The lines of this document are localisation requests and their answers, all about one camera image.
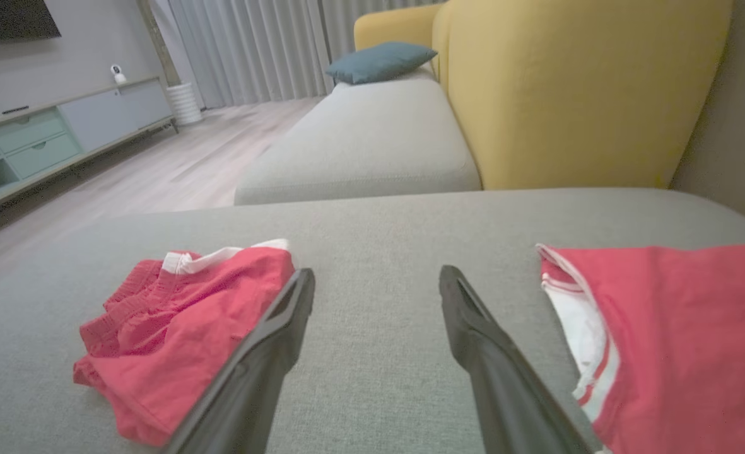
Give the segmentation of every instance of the tv cabinet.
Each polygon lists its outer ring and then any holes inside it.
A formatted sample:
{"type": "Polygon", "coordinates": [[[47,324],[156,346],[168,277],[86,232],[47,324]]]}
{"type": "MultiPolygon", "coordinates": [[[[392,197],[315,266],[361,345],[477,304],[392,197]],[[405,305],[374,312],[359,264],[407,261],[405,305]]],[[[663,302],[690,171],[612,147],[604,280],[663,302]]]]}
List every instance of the tv cabinet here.
{"type": "Polygon", "coordinates": [[[6,115],[0,118],[0,203],[130,138],[169,125],[175,127],[173,113],[159,78],[6,115]]]}

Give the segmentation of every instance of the laminate floor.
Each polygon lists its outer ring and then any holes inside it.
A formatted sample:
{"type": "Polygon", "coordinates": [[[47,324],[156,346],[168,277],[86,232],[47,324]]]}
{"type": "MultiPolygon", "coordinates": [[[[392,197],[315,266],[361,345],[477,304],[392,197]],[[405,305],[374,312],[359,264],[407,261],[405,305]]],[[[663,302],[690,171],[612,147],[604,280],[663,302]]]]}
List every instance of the laminate floor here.
{"type": "Polygon", "coordinates": [[[0,277],[99,219],[230,206],[243,170],[320,98],[207,111],[105,153],[0,207],[0,277]]]}

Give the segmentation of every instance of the sofa armrest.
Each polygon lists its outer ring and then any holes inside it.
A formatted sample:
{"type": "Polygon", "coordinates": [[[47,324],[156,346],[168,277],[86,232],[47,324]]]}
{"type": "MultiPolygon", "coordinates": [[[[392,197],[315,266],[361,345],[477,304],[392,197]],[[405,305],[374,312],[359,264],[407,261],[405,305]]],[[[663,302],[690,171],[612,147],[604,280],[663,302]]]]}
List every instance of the sofa armrest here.
{"type": "Polygon", "coordinates": [[[363,15],[355,21],[355,50],[387,41],[403,41],[430,48],[433,17],[441,7],[442,3],[363,15]]]}

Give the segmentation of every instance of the folded clothes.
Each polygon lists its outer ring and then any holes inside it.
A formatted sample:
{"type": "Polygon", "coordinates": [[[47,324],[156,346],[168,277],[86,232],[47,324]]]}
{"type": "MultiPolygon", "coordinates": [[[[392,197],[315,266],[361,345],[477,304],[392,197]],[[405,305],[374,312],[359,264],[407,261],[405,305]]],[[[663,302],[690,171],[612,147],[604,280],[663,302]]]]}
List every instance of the folded clothes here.
{"type": "Polygon", "coordinates": [[[73,380],[112,404],[118,432],[161,446],[293,274],[285,240],[145,260],[81,327],[73,380]]]}
{"type": "Polygon", "coordinates": [[[607,448],[745,452],[745,245],[537,249],[607,448]]]}

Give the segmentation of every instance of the yellow sofa backrest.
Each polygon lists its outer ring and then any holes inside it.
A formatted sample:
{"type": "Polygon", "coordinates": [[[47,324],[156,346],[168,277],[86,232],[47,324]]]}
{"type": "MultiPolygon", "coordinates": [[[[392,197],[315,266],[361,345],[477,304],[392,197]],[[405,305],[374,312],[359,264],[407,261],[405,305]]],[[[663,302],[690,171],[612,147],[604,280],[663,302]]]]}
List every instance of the yellow sofa backrest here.
{"type": "Polygon", "coordinates": [[[667,187],[733,0],[450,0],[355,23],[430,41],[485,189],[667,187]]]}

